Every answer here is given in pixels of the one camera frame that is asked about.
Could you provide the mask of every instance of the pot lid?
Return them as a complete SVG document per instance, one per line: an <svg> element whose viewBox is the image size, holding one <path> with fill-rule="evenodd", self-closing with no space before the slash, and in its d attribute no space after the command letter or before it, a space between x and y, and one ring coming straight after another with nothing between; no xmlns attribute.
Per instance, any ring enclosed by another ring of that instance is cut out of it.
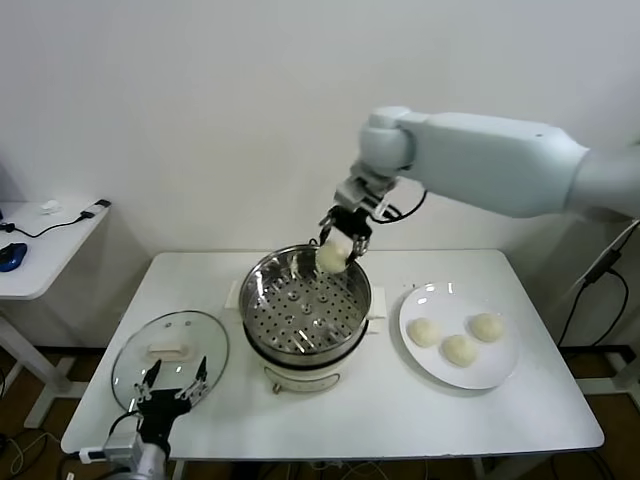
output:
<svg viewBox="0 0 640 480"><path fill-rule="evenodd" d="M142 383L158 360L153 390L188 387L206 359L211 391L228 358L229 338L218 319L196 310L168 313L147 323L122 347L111 371L111 389L118 404L131 411L138 397L134 385Z"/></svg>

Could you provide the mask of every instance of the small white table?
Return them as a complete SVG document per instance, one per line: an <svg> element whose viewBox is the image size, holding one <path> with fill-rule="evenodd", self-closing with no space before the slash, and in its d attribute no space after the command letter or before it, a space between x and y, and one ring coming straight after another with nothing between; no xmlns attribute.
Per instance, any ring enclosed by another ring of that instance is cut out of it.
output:
<svg viewBox="0 0 640 480"><path fill-rule="evenodd" d="M0 202L0 209L4 215L2 222L15 223L22 230L37 234L51 225L75 220L90 205L67 204L61 212L51 215L42 215L38 203ZM103 210L94 218L53 229L39 238L29 238L20 232L0 232L0 248L20 242L28 246L20 267L0 273L0 300L33 300L45 293L105 215L106 210ZM17 361L6 376L5 390L23 366L45 384L25 419L26 428L39 427L56 398L82 397L87 383L71 382L66 378L73 358L63 358L57 366L52 365L4 315L0 315L0 346Z"/></svg>
<svg viewBox="0 0 640 480"><path fill-rule="evenodd" d="M66 452L100 446L122 413L111 393L118 351L150 320L183 309L210 313L230 337L216 388L174 424L182 460L439 458L593 449L604 436L575 380L504 255L494 250L369 252L372 285L385 288L388 328L368 334L349 377L330 391L274 395L244 338L229 288L263 253L157 256L118 327L62 439ZM499 304L522 337L515 373L490 391L429 380L398 338L403 294L429 281L473 285ZM507 461L487 478L517 478L544 456Z"/></svg>

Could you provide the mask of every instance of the computer mouse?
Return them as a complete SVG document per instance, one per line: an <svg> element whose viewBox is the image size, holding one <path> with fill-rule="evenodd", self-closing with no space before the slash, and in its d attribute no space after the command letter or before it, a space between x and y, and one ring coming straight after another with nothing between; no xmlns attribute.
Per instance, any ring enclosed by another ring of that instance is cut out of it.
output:
<svg viewBox="0 0 640 480"><path fill-rule="evenodd" d="M0 272L10 272L15 270L22 263L22 259L27 254L26 243L10 243L0 250Z"/></svg>

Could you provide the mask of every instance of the dough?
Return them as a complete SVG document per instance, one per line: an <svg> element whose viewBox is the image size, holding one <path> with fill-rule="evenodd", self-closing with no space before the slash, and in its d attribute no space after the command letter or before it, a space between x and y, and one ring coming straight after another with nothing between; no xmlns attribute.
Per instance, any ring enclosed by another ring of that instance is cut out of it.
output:
<svg viewBox="0 0 640 480"><path fill-rule="evenodd" d="M492 313L476 315L469 327L473 335L483 342L496 342L504 335L504 321Z"/></svg>
<svg viewBox="0 0 640 480"><path fill-rule="evenodd" d="M428 318L413 320L409 324L407 333L413 343L422 348L433 347L436 343L440 342L440 338L442 337L438 324Z"/></svg>
<svg viewBox="0 0 640 480"><path fill-rule="evenodd" d="M459 367L468 367L476 361L478 349L466 335L453 335L442 342L442 352L447 360Z"/></svg>
<svg viewBox="0 0 640 480"><path fill-rule="evenodd" d="M336 242L327 240L316 252L316 266L326 273L341 273L347 268L349 253Z"/></svg>

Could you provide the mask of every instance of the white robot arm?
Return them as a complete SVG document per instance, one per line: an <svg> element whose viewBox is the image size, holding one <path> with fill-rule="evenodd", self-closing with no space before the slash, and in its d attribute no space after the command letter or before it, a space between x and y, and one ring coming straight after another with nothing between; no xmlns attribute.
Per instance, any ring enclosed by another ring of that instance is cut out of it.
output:
<svg viewBox="0 0 640 480"><path fill-rule="evenodd" d="M426 191L510 217L574 210L640 216L640 149L596 152L542 123L462 113L376 110L360 132L360 157L321 222L366 251L364 219L397 177Z"/></svg>

